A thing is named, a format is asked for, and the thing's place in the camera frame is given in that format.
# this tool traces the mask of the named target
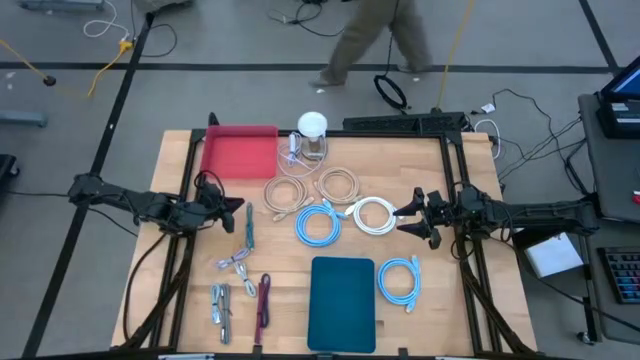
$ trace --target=laptop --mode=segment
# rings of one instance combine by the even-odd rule
[[[640,57],[598,94],[598,120],[608,138],[640,139]]]

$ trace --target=cable connector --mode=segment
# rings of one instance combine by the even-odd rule
[[[120,40],[120,42],[118,44],[120,45],[120,53],[121,54],[124,54],[127,51],[133,49],[133,42],[132,41]]]

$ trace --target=person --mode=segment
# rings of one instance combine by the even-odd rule
[[[385,26],[389,27],[398,49],[407,61],[406,64],[399,65],[398,69],[409,73],[428,70],[431,58],[415,0],[362,0],[355,16],[345,26],[329,65],[310,85],[344,85],[349,66],[365,54]]]

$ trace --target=white tag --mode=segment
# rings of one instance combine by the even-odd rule
[[[485,114],[491,114],[492,112],[496,111],[496,107],[493,106],[492,103],[488,103],[487,105],[481,107],[480,109],[482,109],[482,111],[484,111]]]

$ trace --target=red plastic bin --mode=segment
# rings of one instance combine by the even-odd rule
[[[207,128],[201,170],[227,179],[268,179],[278,166],[278,128],[213,125]]]

